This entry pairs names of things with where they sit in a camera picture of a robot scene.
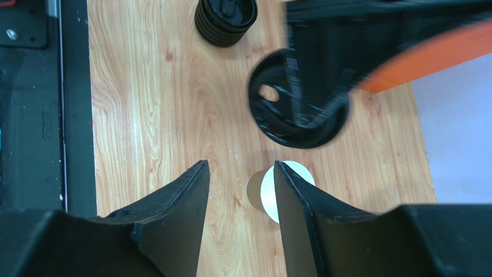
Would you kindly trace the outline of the orange paper bag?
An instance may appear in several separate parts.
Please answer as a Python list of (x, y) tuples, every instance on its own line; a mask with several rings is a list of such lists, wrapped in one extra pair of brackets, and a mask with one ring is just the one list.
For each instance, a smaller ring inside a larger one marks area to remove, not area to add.
[(380, 93), (491, 53), (491, 20), (454, 29), (404, 51), (374, 70), (360, 89)]

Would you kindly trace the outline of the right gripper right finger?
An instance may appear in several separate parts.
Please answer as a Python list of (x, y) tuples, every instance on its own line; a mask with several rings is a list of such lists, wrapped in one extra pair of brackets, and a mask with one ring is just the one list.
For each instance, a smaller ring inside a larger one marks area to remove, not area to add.
[(279, 161), (274, 184), (289, 276), (491, 275), (489, 204), (404, 204), (373, 214)]

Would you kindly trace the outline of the single black cup lid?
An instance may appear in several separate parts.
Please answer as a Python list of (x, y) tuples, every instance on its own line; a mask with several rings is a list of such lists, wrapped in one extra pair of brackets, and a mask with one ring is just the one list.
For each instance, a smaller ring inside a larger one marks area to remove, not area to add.
[(280, 49), (260, 61), (248, 82), (248, 103), (251, 115), (259, 129), (271, 140), (285, 147), (311, 149), (321, 147), (334, 139), (344, 127), (349, 115), (349, 96), (342, 93), (335, 111), (322, 122), (308, 128), (295, 123), (301, 115), (307, 98), (296, 98), (287, 77), (288, 50)]

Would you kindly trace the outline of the single white paper cup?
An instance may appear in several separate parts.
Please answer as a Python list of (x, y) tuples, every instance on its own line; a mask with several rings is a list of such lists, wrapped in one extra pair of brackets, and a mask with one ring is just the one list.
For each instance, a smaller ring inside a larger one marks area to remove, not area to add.
[[(283, 160), (283, 162), (304, 180), (315, 186), (313, 175), (304, 165), (291, 160)], [(274, 166), (251, 175), (246, 183), (245, 193), (249, 203), (255, 209), (266, 214), (274, 222), (279, 223), (274, 184)]]

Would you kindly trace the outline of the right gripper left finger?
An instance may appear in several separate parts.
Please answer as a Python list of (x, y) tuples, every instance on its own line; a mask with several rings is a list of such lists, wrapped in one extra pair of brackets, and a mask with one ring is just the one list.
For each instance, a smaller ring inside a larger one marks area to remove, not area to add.
[(1, 275), (195, 276), (209, 187), (209, 164), (201, 160), (104, 218), (3, 210)]

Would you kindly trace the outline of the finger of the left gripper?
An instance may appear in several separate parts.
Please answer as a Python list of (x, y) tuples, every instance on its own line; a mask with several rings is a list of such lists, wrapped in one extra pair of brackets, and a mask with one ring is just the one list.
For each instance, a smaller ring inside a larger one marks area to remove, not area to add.
[(288, 2), (289, 119), (339, 118), (348, 92), (384, 63), (445, 32), (490, 18), (490, 1)]

